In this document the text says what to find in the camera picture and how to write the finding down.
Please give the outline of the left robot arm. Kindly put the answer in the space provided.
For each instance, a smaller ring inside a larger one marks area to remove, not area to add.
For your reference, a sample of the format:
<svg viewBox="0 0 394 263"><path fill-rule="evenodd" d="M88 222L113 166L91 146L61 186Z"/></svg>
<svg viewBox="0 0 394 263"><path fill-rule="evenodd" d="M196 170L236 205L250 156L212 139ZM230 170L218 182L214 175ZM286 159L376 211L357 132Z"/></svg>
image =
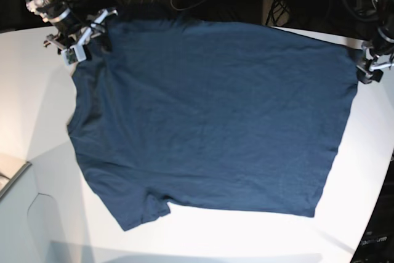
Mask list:
<svg viewBox="0 0 394 263"><path fill-rule="evenodd" d="M371 0L374 13L362 15L347 0L341 0L347 12L357 21L376 22L377 33L363 44L363 58L357 68L366 76L372 76L393 65L393 0Z"/></svg>

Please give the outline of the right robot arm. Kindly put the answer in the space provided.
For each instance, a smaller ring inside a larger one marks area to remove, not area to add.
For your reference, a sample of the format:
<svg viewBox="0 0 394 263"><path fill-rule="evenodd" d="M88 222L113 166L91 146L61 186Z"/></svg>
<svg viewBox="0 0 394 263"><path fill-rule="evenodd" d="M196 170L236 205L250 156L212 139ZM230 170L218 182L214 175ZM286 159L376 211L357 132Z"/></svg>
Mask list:
<svg viewBox="0 0 394 263"><path fill-rule="evenodd" d="M29 12L57 29L48 35L44 47L53 45L69 62L87 59L87 45L97 39L102 51L110 52L108 19L118 14L115 7L98 8L82 0L25 0Z"/></svg>

